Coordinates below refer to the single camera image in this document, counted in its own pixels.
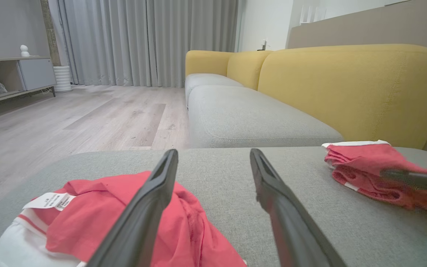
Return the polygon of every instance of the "sofa seat cushion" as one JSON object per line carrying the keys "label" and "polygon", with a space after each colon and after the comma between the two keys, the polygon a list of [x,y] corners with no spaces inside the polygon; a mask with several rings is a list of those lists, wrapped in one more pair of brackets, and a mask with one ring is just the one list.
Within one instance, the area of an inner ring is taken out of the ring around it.
{"label": "sofa seat cushion", "polygon": [[317,146],[342,141],[321,121],[255,90],[198,86],[189,98],[190,145],[209,147]]}
{"label": "sofa seat cushion", "polygon": [[[427,213],[375,201],[337,183],[323,147],[261,148],[349,267],[427,266]],[[397,148],[427,168],[427,151]],[[256,202],[248,148],[179,151],[176,181],[248,267],[280,266],[271,220]],[[31,198],[73,179],[152,170],[164,151],[107,151],[67,157],[22,181],[0,201],[0,235]]]}
{"label": "sofa seat cushion", "polygon": [[219,74],[194,73],[185,78],[185,104],[189,106],[189,95],[197,86],[243,86],[241,83]]}

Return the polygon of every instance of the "white cylindrical vase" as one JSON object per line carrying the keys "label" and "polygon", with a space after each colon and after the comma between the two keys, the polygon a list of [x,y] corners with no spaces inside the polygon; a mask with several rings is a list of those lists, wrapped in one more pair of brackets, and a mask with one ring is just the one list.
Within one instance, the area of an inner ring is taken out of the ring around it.
{"label": "white cylindrical vase", "polygon": [[70,85],[70,67],[54,66],[54,73],[57,83],[57,85],[54,86],[56,92],[70,92],[72,90],[72,86]]}

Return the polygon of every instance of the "wooden floor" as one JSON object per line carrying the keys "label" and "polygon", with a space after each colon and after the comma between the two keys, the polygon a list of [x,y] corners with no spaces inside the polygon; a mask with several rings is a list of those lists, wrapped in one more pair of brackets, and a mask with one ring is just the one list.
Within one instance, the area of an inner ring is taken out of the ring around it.
{"label": "wooden floor", "polygon": [[0,199],[73,154],[187,146],[183,88],[81,86],[0,115]]}

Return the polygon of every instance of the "sofa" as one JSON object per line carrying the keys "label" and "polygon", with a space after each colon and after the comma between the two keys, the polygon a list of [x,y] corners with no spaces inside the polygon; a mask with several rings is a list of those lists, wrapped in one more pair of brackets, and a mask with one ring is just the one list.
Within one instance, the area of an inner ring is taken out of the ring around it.
{"label": "sofa", "polygon": [[[337,183],[324,162],[323,147],[261,150],[348,267],[427,266],[426,212],[375,201]],[[426,151],[397,150],[411,162],[427,167]],[[0,236],[32,198],[73,179],[152,170],[163,154],[164,151],[90,152],[47,166],[0,201]],[[279,266],[271,221],[256,202],[249,148],[179,151],[176,181],[197,197],[207,218],[248,267]]]}
{"label": "sofa", "polygon": [[189,51],[193,148],[427,141],[427,48],[408,44]]}

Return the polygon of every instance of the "small white object on windowsill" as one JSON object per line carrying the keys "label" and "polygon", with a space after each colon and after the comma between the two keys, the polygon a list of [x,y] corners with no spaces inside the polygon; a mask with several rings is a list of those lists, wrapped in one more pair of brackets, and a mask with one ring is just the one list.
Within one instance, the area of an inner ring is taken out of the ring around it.
{"label": "small white object on windowsill", "polygon": [[21,49],[21,56],[31,56],[29,52],[27,52],[29,49],[24,44],[20,47]]}

